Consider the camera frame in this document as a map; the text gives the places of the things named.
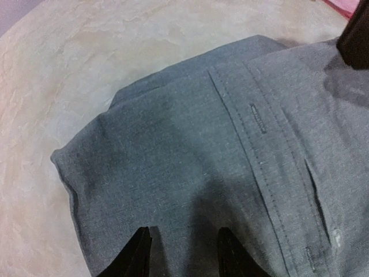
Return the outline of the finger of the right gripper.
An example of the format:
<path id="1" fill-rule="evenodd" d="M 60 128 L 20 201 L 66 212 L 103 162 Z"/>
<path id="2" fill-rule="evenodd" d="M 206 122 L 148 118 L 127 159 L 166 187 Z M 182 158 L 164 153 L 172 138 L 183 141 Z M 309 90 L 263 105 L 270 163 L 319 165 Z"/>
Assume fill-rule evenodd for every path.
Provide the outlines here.
<path id="1" fill-rule="evenodd" d="M 368 70 L 368 0 L 359 2 L 336 47 L 347 65 Z"/>

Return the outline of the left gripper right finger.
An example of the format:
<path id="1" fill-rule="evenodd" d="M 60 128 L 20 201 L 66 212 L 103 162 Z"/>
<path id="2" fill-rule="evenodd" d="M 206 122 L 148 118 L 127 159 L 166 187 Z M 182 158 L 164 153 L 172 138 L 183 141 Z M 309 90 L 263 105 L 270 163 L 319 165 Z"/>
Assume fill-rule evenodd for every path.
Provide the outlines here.
<path id="1" fill-rule="evenodd" d="M 264 271 L 251 257 L 235 234 L 227 227 L 217 234 L 219 276 L 222 277 L 266 277 Z"/>

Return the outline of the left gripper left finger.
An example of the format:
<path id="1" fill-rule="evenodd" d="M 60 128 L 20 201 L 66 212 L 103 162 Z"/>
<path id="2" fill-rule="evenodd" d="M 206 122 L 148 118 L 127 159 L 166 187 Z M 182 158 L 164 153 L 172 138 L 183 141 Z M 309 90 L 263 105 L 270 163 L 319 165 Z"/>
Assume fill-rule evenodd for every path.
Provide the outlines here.
<path id="1" fill-rule="evenodd" d="M 152 237 L 148 227 L 140 227 L 112 263 L 98 277 L 148 277 Z"/>

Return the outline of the grey blue button shirt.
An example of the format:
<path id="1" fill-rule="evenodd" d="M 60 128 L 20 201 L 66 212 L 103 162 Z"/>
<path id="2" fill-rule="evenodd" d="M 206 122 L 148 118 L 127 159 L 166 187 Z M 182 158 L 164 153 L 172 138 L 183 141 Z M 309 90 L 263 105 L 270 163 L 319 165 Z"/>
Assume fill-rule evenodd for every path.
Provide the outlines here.
<path id="1" fill-rule="evenodd" d="M 51 160 L 92 276 L 141 226 L 152 276 L 217 276 L 221 227 L 271 276 L 368 275 L 368 71 L 332 40 L 253 36 L 172 65 Z"/>

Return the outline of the pink folded garment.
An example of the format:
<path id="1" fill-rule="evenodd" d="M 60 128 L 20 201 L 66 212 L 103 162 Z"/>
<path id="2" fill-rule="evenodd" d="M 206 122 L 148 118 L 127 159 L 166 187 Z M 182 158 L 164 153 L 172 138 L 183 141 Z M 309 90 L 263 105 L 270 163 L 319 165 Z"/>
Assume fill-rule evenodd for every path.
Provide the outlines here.
<path id="1" fill-rule="evenodd" d="M 353 18 L 360 18 L 362 15 L 356 15 L 356 9 L 359 6 L 360 0 L 323 0 L 344 18 L 350 20 Z"/>

